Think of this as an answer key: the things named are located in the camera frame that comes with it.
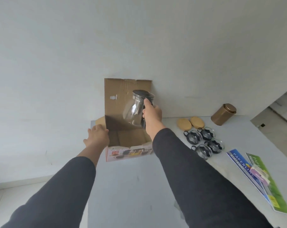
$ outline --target brown cardboard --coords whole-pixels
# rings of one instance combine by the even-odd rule
[[[110,144],[106,148],[106,161],[139,157],[153,152],[151,138],[146,131],[126,122],[122,116],[126,103],[132,99],[133,90],[150,92],[151,83],[151,80],[104,79],[105,115],[97,119],[96,124],[109,129]]]

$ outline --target cork coaster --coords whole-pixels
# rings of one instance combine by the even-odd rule
[[[191,128],[192,128],[191,122],[186,118],[177,119],[177,126],[179,127],[179,129],[181,129],[183,131],[191,130]]]
[[[199,117],[191,117],[190,122],[192,126],[194,126],[196,129],[205,127],[204,121],[200,119]]]

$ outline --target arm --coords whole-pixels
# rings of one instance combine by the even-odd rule
[[[145,105],[153,150],[189,227],[272,227],[237,187],[165,128],[157,109]]]
[[[108,130],[101,125],[88,133],[86,148],[16,209],[3,228],[79,227],[95,180],[95,166],[109,143]]]

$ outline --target black sleeve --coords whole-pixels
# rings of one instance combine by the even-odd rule
[[[2,227],[79,227],[95,176],[90,159],[73,158]]]
[[[237,187],[170,129],[156,134],[153,150],[190,228],[272,227]]]

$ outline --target bronze canister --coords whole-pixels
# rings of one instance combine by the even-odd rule
[[[223,104],[215,114],[211,116],[212,122],[216,125],[221,126],[224,124],[229,118],[235,115],[237,109],[231,104]]]

